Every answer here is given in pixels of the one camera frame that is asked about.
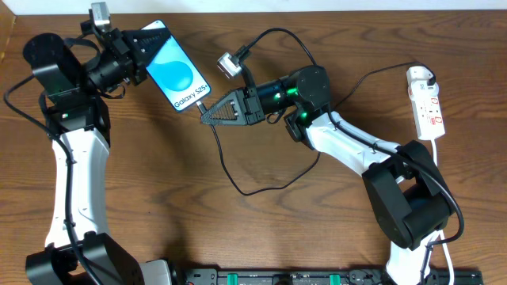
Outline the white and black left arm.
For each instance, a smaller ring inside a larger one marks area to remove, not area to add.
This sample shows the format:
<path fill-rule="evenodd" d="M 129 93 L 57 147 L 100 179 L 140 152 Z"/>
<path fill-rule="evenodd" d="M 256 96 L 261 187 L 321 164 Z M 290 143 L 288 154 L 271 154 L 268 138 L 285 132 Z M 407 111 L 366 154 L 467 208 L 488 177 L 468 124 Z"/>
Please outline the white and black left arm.
<path fill-rule="evenodd" d="M 39 104 L 52 141 L 55 206 L 43 251 L 29 255 L 34 284 L 172 284 L 163 259 L 138 262 L 113 240 L 105 206 L 110 153 L 106 101 L 147 78 L 147 66 L 170 38 L 167 28 L 121 31 L 93 24 L 79 38 L 33 37 L 23 56 L 43 86 Z"/>

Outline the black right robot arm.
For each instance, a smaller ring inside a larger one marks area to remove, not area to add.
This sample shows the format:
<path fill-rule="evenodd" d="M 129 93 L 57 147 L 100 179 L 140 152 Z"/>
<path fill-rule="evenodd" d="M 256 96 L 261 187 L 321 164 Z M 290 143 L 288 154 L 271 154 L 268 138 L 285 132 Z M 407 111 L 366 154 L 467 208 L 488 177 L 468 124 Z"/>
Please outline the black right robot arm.
<path fill-rule="evenodd" d="M 199 107 L 203 124 L 247 126 L 289 107 L 289 135 L 328 154 L 362 177 L 375 219 L 391 241 L 386 271 L 395 284 L 423 284 L 435 245 L 460 237 L 440 232 L 451 215 L 463 216 L 431 154 L 417 141 L 404 146 L 384 141 L 346 122 L 330 107 L 330 80 L 317 65 L 256 85 L 241 67 L 245 85 L 210 108 Z"/>

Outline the blue Galaxy smartphone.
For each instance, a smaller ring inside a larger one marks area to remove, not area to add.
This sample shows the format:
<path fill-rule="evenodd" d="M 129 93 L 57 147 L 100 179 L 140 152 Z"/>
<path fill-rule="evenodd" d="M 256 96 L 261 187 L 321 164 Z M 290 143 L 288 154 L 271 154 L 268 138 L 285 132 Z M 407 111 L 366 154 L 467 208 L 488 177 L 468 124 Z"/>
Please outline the blue Galaxy smartphone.
<path fill-rule="evenodd" d="M 212 91 L 172 33 L 147 66 L 147 72 L 177 112 L 186 110 Z"/>

